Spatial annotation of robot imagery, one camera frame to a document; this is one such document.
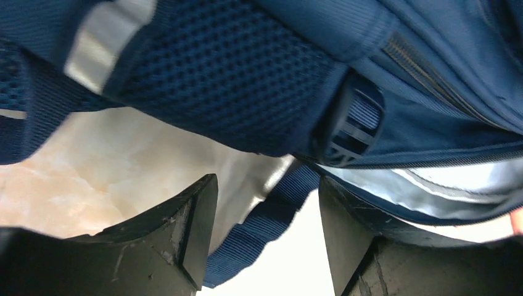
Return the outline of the navy blue student backpack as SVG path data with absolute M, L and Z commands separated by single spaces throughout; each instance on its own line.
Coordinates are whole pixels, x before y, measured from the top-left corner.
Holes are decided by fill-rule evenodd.
M 1 163 L 33 155 L 73 112 L 132 107 L 287 173 L 207 261 L 216 287 L 280 236 L 305 189 L 331 191 L 379 236 L 522 208 L 393 173 L 522 159 L 521 1 L 2 1 Z M 408 188 L 392 200 L 392 183 Z

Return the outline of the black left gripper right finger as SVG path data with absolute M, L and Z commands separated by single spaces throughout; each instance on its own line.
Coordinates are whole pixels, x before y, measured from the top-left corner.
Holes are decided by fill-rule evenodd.
M 521 295 L 522 240 L 476 244 L 416 228 L 332 178 L 319 209 L 336 295 Z

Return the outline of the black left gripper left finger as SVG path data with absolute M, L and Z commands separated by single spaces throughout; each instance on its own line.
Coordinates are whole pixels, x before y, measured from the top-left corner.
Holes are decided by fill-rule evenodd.
M 1 228 L 2 295 L 195 295 L 218 197 L 214 174 L 119 224 L 59 239 Z

